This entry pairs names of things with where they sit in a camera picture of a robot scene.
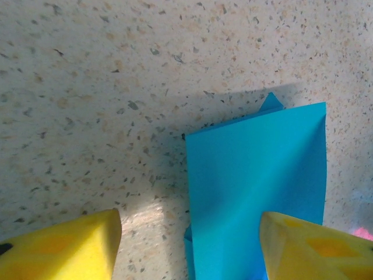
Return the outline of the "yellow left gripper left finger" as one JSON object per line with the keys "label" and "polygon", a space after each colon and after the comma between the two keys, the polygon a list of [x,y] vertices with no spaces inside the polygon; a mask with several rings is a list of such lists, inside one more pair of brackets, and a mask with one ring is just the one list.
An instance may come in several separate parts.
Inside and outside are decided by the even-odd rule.
{"label": "yellow left gripper left finger", "polygon": [[111,279],[121,241],[117,209],[1,241],[1,279]]}

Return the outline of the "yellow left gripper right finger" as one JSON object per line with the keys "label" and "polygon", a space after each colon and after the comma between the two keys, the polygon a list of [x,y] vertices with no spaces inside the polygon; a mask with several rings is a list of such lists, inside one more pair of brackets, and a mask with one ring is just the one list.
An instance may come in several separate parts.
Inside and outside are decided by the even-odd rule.
{"label": "yellow left gripper right finger", "polygon": [[372,241],[264,212],[260,243],[269,279],[372,279]]}

